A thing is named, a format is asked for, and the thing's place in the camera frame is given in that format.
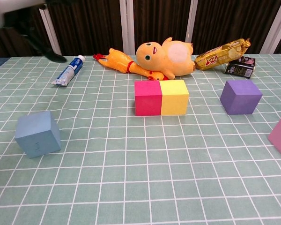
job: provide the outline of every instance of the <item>snack wrapper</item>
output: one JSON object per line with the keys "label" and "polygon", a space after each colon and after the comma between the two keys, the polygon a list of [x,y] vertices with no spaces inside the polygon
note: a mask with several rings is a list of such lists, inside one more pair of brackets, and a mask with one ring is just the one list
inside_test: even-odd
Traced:
{"label": "snack wrapper", "polygon": [[212,67],[239,59],[251,46],[250,40],[243,38],[203,53],[195,59],[196,68],[207,70]]}

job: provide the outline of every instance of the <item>green grid tablecloth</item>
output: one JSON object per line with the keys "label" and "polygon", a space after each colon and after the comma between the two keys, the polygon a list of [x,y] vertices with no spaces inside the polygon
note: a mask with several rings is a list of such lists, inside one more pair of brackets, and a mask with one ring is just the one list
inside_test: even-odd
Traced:
{"label": "green grid tablecloth", "polygon": [[[263,97],[229,116],[224,65],[184,79],[187,115],[134,116],[135,74],[91,56],[66,88],[65,64],[11,58],[0,67],[0,225],[281,225],[281,55],[249,55]],[[29,159],[14,140],[22,115],[52,111],[62,150]]]}

